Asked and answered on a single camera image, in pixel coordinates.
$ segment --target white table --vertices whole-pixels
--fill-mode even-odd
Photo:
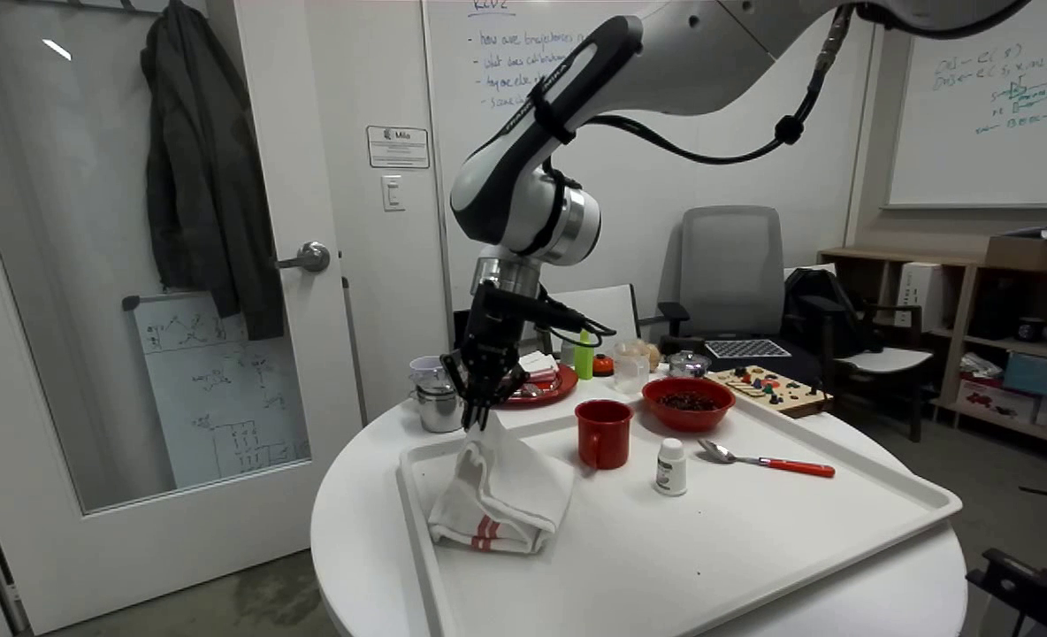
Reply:
[[[508,428],[547,421],[569,414],[572,402],[591,396],[615,394],[605,381],[580,381],[569,401],[540,409],[501,409],[501,421]],[[805,428],[902,468],[872,439],[832,414],[805,416]],[[429,434],[410,402],[395,402],[358,431],[322,476],[310,512],[310,558],[318,586],[346,632],[429,632],[417,561],[395,488],[395,464],[405,449],[438,439],[448,434]],[[858,561],[832,581],[719,625],[719,632],[949,637],[963,631],[964,597],[960,538],[950,527],[938,527],[889,555]]]

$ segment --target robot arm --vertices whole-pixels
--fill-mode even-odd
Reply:
[[[500,278],[480,283],[469,324],[444,369],[466,401],[464,428],[480,424],[526,374],[515,341],[526,317],[550,315],[539,264],[582,263],[601,234],[596,203],[547,157],[593,114],[716,114],[739,98],[826,9],[916,35],[982,30],[1024,0],[661,0],[647,14],[596,24],[526,104],[466,160],[448,204],[469,240],[500,249]]]

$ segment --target whiteboard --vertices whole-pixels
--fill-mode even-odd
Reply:
[[[911,41],[890,204],[1047,208],[1047,0],[960,41]]]
[[[132,315],[176,488],[309,456],[283,336],[246,341],[207,295],[147,298]]]
[[[641,14],[655,0],[422,0],[431,86],[431,134],[438,208],[453,309],[469,305],[480,243],[448,212],[448,187],[464,160],[501,126],[534,76],[550,72],[593,24]],[[799,107],[819,16],[744,98],[710,118],[632,114],[700,151],[750,151],[772,137],[779,118]],[[673,223],[694,204],[772,204],[780,212],[790,263],[812,263],[840,243],[853,187],[857,126],[870,72],[870,29],[857,24],[826,87],[791,150],[747,167],[694,167],[638,137],[580,126],[554,151],[554,167],[601,203],[601,240],[572,267],[545,267],[547,290],[632,283],[641,309],[655,309]]]

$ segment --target floor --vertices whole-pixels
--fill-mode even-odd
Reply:
[[[991,434],[991,428],[922,424],[922,443],[902,428],[866,424],[882,444],[902,456],[916,473],[963,496],[956,516],[968,566],[997,545],[1024,561],[1047,561],[1047,500],[1019,486],[1047,488],[1047,444]],[[289,555],[227,581],[212,581],[127,612],[113,612],[55,637],[328,637],[336,632],[310,577],[309,555]]]

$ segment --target door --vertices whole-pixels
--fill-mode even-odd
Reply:
[[[283,267],[278,344],[212,317],[212,344],[168,330],[176,365],[151,349],[205,322],[147,272],[151,16],[48,3],[0,0],[0,551],[34,632],[303,549],[359,428],[338,263]],[[244,59],[278,254],[336,249],[303,0],[201,6]],[[289,414],[257,416],[257,384]]]

